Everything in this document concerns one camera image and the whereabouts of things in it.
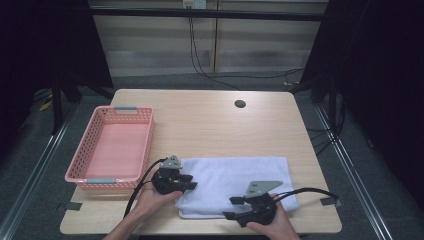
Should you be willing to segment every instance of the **white wall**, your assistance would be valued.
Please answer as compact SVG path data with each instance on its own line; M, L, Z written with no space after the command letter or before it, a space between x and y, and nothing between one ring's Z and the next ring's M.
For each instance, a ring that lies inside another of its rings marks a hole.
M182 0L91 0L92 6L182 8ZM322 13L326 1L208 1L208 9ZM193 19L204 71L303 67L317 22ZM95 16L112 77L195 72L187 18Z

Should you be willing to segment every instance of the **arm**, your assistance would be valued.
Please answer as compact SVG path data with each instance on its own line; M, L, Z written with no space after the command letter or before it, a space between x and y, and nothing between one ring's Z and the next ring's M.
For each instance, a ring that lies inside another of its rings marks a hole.
M271 240L299 240L300 238L290 223L281 202L277 202L276 205L277 213L271 224L264 226L256 222L249 222L246 226L255 232L266 235Z
M128 213L128 215L104 238L111 239L128 239L134 229L142 222L146 221L164 204L174 201L182 195L182 192L172 192L167 195L161 195L153 188L149 182L146 183L140 193L137 204Z

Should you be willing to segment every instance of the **wire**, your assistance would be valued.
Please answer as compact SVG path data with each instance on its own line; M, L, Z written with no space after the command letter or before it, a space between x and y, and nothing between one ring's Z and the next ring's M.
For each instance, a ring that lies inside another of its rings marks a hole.
M295 68L295 69L290 69L288 71L286 71L284 74L279 74L279 75L273 75L273 76L249 76L249 75L220 75L220 76L210 76L208 74L205 73L205 71L203 70L201 64L200 64L200 60L199 60L199 56L197 53L197 46L196 46L196 40L194 37L194 25L193 25L193 19L190 17L189 18L189 26L190 26L190 55L191 55L191 63L193 65L194 70L197 72L197 74L199 74L202 77L208 78L211 81L217 82L217 83L221 83L224 85L227 85L229 87L235 88L237 90L241 90L238 87L225 83L225 82L221 82L221 81L217 81L216 78L256 78L256 79L271 79L271 78L285 78L285 82L286 82L286 88L284 91L288 90L289 87L289 81L287 76L294 74L296 72L302 71L305 68Z
M305 188L299 188L299 189L296 189L296 190L293 190L293 191L290 191L290 192L280 193L278 195L281 195L281 196L278 197L278 198L274 198L273 199L273 203L277 203L277 202L283 200L284 198L286 198L288 196L291 196L291 195L294 195L294 194L303 193L303 192L321 193L321 194L324 194L324 195L327 195L327 196L333 198L336 202L339 201L339 196L337 196L334 193L331 193L331 192L328 192L328 191L325 191L325 190L322 190L322 189L319 189L319 188L305 187Z
M195 71L196 71L196 72L197 72L200 76L205 77L205 78L208 78L208 79L209 79L209 80L211 80L211 81L214 81L214 82L217 82L217 83L224 84L224 85L229 86L229 87L231 87L231 88L234 88L234 89L236 89L236 90L241 90L240 88L238 88L238 87L236 87L236 86L234 86L234 85L231 85L231 84L228 84L228 83L225 83L225 82L221 82L221 81L217 81L217 80L215 80L215 79L211 78L210 76L208 76L208 75L205 73L205 71L203 71L202 65L200 64L199 56L198 56L198 54L197 54L196 41L195 41L195 38L194 38L194 26L193 26L193 19L192 19L192 18L189 18L189 19L188 19L188 21L189 21L189 25L190 25L190 55L191 55L191 63L192 63L192 65L193 65L194 70L195 70ZM193 48L194 48L194 53L195 53L195 55L196 55L197 64L198 64L199 69L200 69L200 71L201 71L201 72L199 72L199 70L197 69L197 67L196 67L196 65L195 65L195 63L194 63Z
M317 153L315 153L316 156L320 155L328 146L330 146L330 144L334 143L339 138L343 129L343 124L345 122L345 119L346 119L346 104L344 100L342 99L342 104L340 106L340 112L339 112L339 118L338 118L338 124L334 133L334 137L332 137L328 142L325 141L317 145L314 145L314 148L315 148L327 142L324 145L324 147L322 147Z
M149 169L147 169L147 171L144 173L143 178L141 178L140 182L138 183L137 187L134 188L134 192L132 193L130 199L128 200L128 204L127 204L127 208L125 209L125 213L124 213L124 218L128 215L128 213L131 211L131 207L132 204L135 200L135 198L137 197L138 192L140 191L140 189L144 186L144 184L150 182L144 182L144 180L146 180L147 176L149 175L150 171L152 171L152 169L161 162L164 162L166 160L166 158L163 159L159 159L156 162L154 162Z

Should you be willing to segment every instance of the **white cloth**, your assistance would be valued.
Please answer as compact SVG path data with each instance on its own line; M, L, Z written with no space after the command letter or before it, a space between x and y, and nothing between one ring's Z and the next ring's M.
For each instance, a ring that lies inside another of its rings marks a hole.
M250 205L233 205L230 197L243 197L251 181L282 181L269 193L293 191L284 157L187 158L181 160L181 174L193 176L197 187L176 202L183 218L224 218L222 212L246 212ZM299 207L296 197L282 200L287 211Z

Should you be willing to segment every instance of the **pink plastic basket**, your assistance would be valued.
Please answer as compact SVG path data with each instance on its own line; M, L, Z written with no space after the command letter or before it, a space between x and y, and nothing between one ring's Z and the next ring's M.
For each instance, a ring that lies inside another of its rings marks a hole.
M146 171L153 128L152 108L97 107L65 180L82 189L134 189Z

